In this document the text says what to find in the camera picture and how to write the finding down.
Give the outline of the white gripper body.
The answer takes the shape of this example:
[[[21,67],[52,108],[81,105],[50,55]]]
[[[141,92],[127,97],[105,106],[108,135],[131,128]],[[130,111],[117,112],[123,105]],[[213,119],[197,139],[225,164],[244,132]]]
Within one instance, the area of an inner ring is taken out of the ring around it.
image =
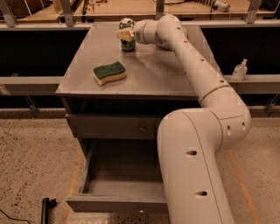
[[[153,44],[155,37],[155,21],[141,20],[133,28],[134,39],[139,44]]]

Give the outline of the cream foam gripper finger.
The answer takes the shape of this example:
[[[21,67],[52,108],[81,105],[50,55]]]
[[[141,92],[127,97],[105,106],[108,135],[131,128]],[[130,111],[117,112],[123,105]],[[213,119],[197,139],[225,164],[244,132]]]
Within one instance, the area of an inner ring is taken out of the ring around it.
[[[120,40],[132,41],[134,39],[134,32],[132,28],[120,29],[116,32],[116,36]]]

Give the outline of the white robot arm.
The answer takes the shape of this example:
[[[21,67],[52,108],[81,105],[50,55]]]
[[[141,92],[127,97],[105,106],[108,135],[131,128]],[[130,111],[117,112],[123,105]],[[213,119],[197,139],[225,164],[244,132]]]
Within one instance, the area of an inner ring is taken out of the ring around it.
[[[173,51],[200,105],[172,111],[157,130],[158,159],[171,224],[235,224],[215,152],[237,145],[248,134],[248,107],[191,44],[175,16],[142,20],[116,35]]]

